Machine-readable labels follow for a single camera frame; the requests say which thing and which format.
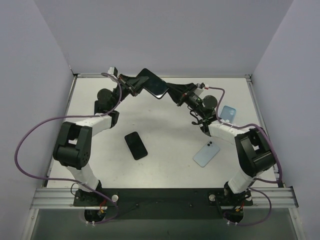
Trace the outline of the light blue phone case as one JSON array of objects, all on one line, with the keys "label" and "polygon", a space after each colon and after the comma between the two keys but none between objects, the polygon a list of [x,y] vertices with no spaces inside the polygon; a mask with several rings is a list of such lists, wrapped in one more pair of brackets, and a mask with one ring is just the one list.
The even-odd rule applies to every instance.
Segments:
[{"label": "light blue phone case", "polygon": [[233,108],[233,107],[230,107],[230,106],[227,106],[225,105],[221,112],[220,112],[220,115],[219,117],[226,121],[226,122],[229,122],[229,123],[233,123],[234,119],[235,119],[235,116],[236,116],[236,109]]}]

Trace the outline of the light blue phone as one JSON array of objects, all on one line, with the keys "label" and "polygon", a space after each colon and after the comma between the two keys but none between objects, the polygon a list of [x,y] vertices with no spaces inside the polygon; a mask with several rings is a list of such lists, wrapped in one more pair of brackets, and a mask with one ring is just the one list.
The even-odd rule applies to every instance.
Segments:
[{"label": "light blue phone", "polygon": [[220,151],[220,147],[212,140],[209,140],[194,156],[193,160],[202,168],[204,168],[216,154]]}]

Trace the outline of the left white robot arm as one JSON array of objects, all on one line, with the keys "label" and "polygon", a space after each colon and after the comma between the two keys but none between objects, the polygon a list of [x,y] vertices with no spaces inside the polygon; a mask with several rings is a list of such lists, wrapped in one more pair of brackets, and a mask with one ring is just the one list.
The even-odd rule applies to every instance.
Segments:
[{"label": "left white robot arm", "polygon": [[98,91],[94,115],[77,122],[65,121],[53,150],[53,158],[70,171],[80,191],[85,193],[84,199],[92,206],[100,204],[103,199],[101,182],[89,164],[92,138],[117,124],[120,113],[116,107],[128,95],[137,96],[149,79],[147,76],[115,76],[112,72],[103,72],[101,75],[114,80],[117,87]]}]

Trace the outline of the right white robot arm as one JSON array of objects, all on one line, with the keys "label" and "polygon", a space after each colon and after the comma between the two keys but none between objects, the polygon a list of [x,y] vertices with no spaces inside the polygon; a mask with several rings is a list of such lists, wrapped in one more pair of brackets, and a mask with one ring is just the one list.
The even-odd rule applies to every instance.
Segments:
[{"label": "right white robot arm", "polygon": [[200,98],[197,90],[208,90],[200,84],[167,83],[167,92],[177,106],[186,104],[195,113],[196,125],[210,137],[220,138],[235,145],[239,170],[225,183],[224,195],[231,199],[247,191],[259,177],[279,162],[271,141],[265,131],[254,123],[244,126],[234,125],[222,119],[218,112],[222,99],[212,95]]}]

